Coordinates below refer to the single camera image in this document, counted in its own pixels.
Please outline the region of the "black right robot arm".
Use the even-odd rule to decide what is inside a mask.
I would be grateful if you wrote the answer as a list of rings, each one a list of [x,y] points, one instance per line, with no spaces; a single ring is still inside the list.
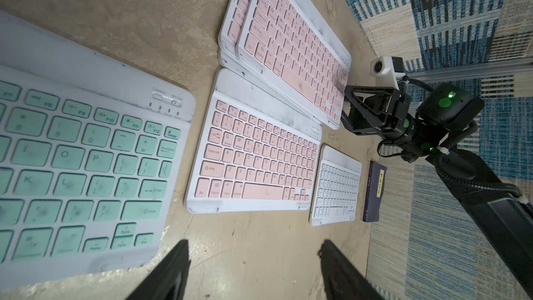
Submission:
[[[440,83],[408,113],[411,97],[393,87],[346,86],[350,111],[341,123],[357,136],[377,135],[380,146],[400,149],[413,163],[426,159],[480,228],[528,295],[532,294],[532,204],[520,189],[503,183],[478,155],[458,148],[474,134],[484,101],[460,87]]]

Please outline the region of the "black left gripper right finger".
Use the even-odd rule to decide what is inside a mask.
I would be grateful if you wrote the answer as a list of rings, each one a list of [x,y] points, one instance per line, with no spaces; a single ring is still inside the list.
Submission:
[[[327,300],[383,299],[331,240],[318,252]]]

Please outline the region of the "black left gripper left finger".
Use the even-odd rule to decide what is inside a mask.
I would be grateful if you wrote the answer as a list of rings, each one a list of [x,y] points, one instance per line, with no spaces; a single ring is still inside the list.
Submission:
[[[183,299],[190,271],[188,240],[181,240],[140,283],[127,300]]]

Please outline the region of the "pink key keyboard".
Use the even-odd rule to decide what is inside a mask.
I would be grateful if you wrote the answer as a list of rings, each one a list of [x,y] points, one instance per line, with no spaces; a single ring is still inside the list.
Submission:
[[[236,51],[269,87],[340,128],[351,55],[310,0],[250,0]]]
[[[233,58],[249,4],[250,0],[230,0],[219,32],[219,46]]]
[[[320,124],[219,70],[185,207],[193,214],[309,210],[321,136]]]

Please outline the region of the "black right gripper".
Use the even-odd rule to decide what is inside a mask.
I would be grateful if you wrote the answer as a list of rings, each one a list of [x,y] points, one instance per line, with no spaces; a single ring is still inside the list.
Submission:
[[[357,136],[379,136],[380,146],[401,149],[396,156],[409,163],[442,147],[453,150],[477,131],[476,116],[484,100],[457,86],[441,83],[409,114],[412,98],[393,87],[346,86],[341,112],[344,128]]]

